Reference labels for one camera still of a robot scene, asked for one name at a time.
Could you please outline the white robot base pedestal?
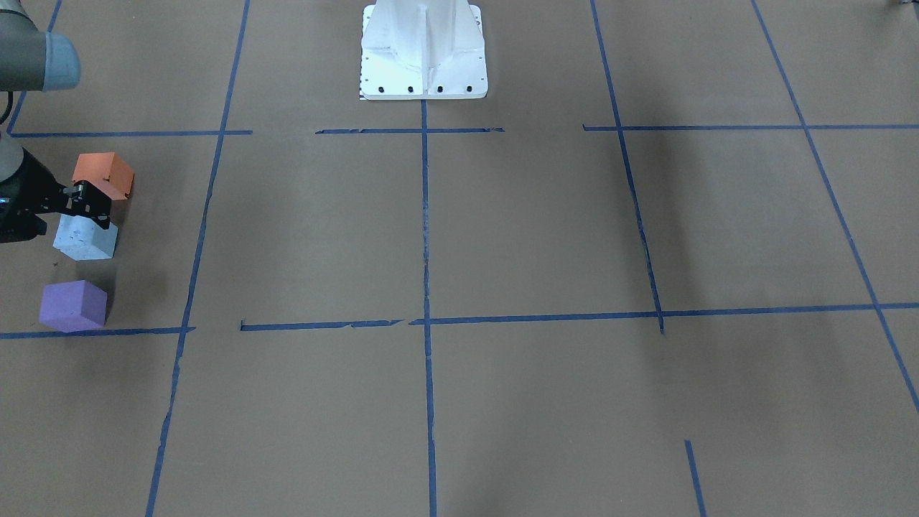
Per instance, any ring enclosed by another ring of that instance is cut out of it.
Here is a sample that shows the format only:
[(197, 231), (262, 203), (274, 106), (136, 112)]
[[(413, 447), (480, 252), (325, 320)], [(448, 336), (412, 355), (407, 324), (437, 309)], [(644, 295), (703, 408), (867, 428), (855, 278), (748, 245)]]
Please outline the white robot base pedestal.
[(489, 89), (482, 11), (467, 1), (377, 1), (361, 16), (359, 98), (480, 99)]

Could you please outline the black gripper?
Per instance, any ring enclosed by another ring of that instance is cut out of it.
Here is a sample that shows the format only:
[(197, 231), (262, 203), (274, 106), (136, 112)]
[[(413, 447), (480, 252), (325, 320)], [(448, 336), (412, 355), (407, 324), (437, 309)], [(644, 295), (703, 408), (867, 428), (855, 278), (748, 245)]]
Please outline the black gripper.
[(89, 181), (63, 187), (48, 168), (22, 147), (2, 148), (1, 243), (46, 235), (45, 213), (79, 216), (111, 228), (112, 199)]

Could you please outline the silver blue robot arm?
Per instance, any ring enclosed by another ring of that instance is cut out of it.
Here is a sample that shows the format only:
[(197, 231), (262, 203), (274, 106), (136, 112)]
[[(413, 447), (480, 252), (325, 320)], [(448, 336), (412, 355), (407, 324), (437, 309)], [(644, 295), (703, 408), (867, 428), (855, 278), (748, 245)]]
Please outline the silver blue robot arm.
[[(81, 62), (71, 40), (42, 32), (19, 1), (2, 2), (1, 83), (7, 94), (73, 89)], [(1, 241), (11, 244), (46, 235), (42, 215), (79, 216), (102, 230), (111, 226), (111, 199), (86, 180), (71, 186), (55, 176), (11, 134), (1, 141)]]

